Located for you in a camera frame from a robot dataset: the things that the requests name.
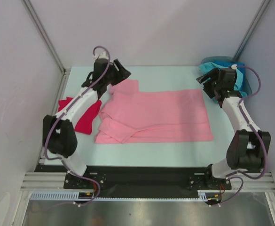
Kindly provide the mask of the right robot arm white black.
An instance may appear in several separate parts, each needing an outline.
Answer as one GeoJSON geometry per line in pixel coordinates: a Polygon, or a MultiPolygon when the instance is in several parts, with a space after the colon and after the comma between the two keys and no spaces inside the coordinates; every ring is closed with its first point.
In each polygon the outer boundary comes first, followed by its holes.
{"type": "Polygon", "coordinates": [[[245,98],[234,89],[237,65],[214,68],[197,78],[209,98],[215,98],[228,116],[235,132],[227,149],[226,158],[207,167],[204,185],[217,189],[239,174],[257,180],[267,170],[267,153],[271,135],[262,131],[252,120],[244,105],[245,98]]]}

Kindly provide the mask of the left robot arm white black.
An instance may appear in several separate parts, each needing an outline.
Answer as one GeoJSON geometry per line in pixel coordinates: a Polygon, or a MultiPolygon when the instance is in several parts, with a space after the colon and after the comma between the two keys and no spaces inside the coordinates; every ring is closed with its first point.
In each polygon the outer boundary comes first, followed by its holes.
{"type": "Polygon", "coordinates": [[[90,185],[91,177],[85,173],[87,166],[76,151],[78,140],[75,127],[84,113],[107,91],[109,85],[117,85],[127,79],[131,73],[118,59],[110,61],[97,58],[93,71],[81,85],[78,94],[55,115],[46,115],[43,119],[42,143],[44,153],[55,154],[66,169],[76,174],[74,182],[80,188],[90,185]]]}

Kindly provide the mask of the pink t shirt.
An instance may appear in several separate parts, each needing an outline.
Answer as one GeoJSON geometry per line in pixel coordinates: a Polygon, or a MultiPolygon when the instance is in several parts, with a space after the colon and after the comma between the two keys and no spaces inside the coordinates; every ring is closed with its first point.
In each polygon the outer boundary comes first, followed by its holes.
{"type": "Polygon", "coordinates": [[[200,89],[141,92],[137,80],[109,89],[99,117],[97,144],[212,141],[200,89]]]}

